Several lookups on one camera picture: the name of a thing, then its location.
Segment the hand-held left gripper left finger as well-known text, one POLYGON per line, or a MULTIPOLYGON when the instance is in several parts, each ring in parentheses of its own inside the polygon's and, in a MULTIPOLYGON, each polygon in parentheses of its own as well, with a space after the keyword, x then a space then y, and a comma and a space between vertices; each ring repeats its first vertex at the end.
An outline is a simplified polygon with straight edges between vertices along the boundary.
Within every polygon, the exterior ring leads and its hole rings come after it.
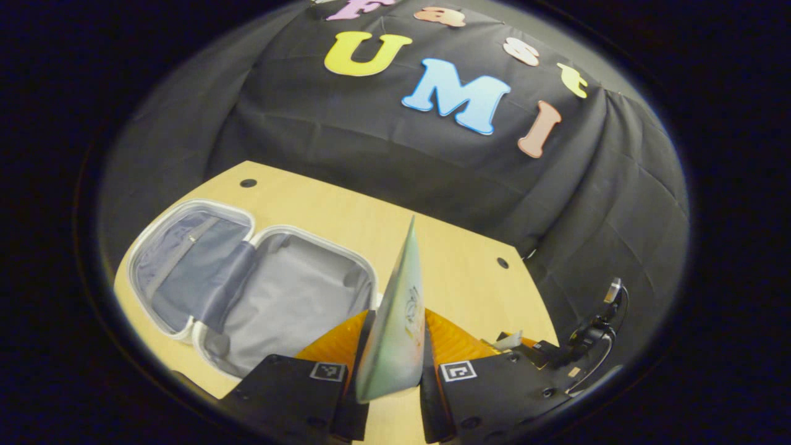
POLYGON ((352 443, 365 437, 368 405, 354 373, 375 311, 351 316, 296 357, 271 354, 219 406, 268 443, 352 443))

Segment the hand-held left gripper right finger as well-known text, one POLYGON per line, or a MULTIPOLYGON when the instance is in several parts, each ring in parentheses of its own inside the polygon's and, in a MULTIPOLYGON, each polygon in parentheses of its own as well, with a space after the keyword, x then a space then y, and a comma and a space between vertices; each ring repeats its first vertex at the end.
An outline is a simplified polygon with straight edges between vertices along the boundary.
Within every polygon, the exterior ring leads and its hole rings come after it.
POLYGON ((420 408, 427 443, 519 444, 570 400, 561 380, 519 351, 498 352, 426 311, 420 408))

